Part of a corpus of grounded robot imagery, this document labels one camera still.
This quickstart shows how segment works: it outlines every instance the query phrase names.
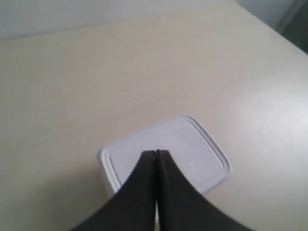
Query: beige tabletop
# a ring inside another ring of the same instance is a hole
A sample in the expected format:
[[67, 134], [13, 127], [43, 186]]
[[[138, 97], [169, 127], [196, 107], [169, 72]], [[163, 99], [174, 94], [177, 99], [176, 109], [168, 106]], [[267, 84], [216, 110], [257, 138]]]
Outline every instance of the beige tabletop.
[[206, 196], [308, 227], [308, 57], [234, 3], [0, 41], [0, 229], [65, 231], [107, 199], [96, 153], [195, 117], [234, 173]]

